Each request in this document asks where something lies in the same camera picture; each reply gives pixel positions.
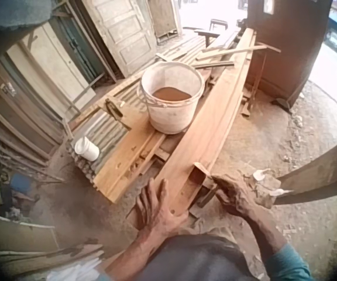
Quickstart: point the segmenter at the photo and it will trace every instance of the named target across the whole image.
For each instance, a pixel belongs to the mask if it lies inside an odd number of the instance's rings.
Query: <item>wooden stick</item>
[[[219,61],[217,63],[192,64],[195,69],[204,69],[209,67],[234,66],[233,61]]]
[[[256,51],[256,50],[263,50],[266,49],[266,46],[253,46],[248,48],[241,48],[241,49],[232,49],[232,50],[226,50],[226,51],[214,51],[209,53],[200,54],[196,59],[197,60],[206,60],[210,59],[212,57],[219,57],[219,56],[225,56],[226,54],[237,54],[237,53],[243,53],[248,51]]]
[[[2,151],[4,154],[10,156],[12,159],[18,161],[20,164],[24,165],[24,166],[27,166],[28,168],[31,168],[32,170],[38,172],[38,173],[41,173],[45,176],[49,176],[53,179],[56,179],[56,180],[59,180],[59,181],[62,181],[64,182],[64,180],[61,178],[61,177],[57,177],[57,176],[53,176],[37,167],[34,167],[34,165],[28,163],[28,162],[25,162],[24,160],[22,160],[20,157],[14,155],[12,152],[8,151],[7,149],[3,148],[1,145],[0,145],[0,151]]]
[[[47,154],[45,151],[43,151],[41,148],[36,146],[34,143],[32,143],[29,139],[27,139],[25,136],[23,136],[17,129],[15,129],[14,126],[12,126],[1,114],[0,114],[0,122],[6,126],[18,139],[20,139],[25,145],[28,145],[31,149],[36,151],[39,155],[44,157],[45,159],[50,159],[49,154]]]
[[[40,159],[34,157],[33,155],[31,155],[30,153],[28,153],[24,149],[20,148],[19,146],[17,146],[14,143],[12,143],[5,136],[3,136],[1,133],[0,133],[0,141],[3,142],[5,145],[9,146],[10,148],[12,148],[13,150],[17,151],[21,155],[27,157],[29,160],[34,161],[35,163],[37,163],[37,164],[39,164],[41,166],[44,166],[44,167],[47,166],[47,162],[43,162]]]

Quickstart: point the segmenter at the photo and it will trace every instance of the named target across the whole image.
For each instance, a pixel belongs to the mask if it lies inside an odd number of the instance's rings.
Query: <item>dirt floor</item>
[[[237,116],[212,172],[227,173],[235,161],[241,161],[257,169],[271,168],[275,176],[281,176],[335,146],[337,104],[311,82],[302,93],[292,116],[259,93],[252,116]],[[54,225],[61,247],[97,239],[111,256],[133,241],[137,232],[125,222],[125,217],[146,179],[137,181],[117,205],[112,205],[92,188],[63,148],[54,155],[50,171],[67,183],[39,187],[41,199],[30,216],[35,223]],[[159,166],[152,167],[146,178],[158,171]],[[278,229],[309,263],[314,277],[323,279],[337,263],[337,196],[274,206],[271,213]],[[231,227],[252,272],[267,279],[249,227],[241,219],[226,215],[216,199],[195,226],[199,231],[214,226]]]

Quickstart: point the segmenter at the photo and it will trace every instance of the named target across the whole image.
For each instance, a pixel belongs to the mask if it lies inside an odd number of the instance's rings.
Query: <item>plastic bucket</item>
[[[154,92],[164,87],[186,92],[191,98],[184,101],[165,101],[153,96]],[[150,66],[141,78],[137,94],[147,106],[153,127],[172,135],[189,126],[204,88],[204,79],[196,69],[184,63],[170,61]]]
[[[92,143],[86,136],[83,136],[75,143],[75,153],[84,157],[89,161],[94,161],[98,158],[99,148]]]

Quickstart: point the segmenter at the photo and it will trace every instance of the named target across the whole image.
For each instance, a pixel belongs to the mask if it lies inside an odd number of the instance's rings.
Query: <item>wooden door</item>
[[[125,77],[154,57],[156,40],[135,0],[83,0]]]
[[[148,3],[157,38],[177,29],[171,0],[148,0]]]

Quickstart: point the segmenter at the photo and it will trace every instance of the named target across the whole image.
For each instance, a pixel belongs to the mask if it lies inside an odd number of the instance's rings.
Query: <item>white object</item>
[[[277,190],[272,190],[269,192],[269,195],[270,196],[273,196],[273,197],[277,197],[277,196],[281,196],[285,193],[289,193],[289,192],[292,192],[293,190],[283,190],[283,189],[277,189]]]
[[[255,178],[256,181],[262,181],[264,180],[265,177],[265,172],[270,171],[270,169],[264,169],[264,170],[256,170],[253,173],[253,177]]]
[[[89,161],[94,161],[98,158],[99,148],[92,143],[86,136],[83,136],[75,143],[75,153],[84,157]]]
[[[153,96],[164,87],[176,88],[192,97],[184,101],[165,101]],[[147,106],[152,126],[172,135],[189,126],[204,88],[204,79],[196,69],[170,61],[150,66],[141,78],[137,94]]]
[[[76,262],[69,268],[51,271],[47,281],[94,281],[98,279],[99,272],[94,268],[101,263],[99,258],[91,261]]]

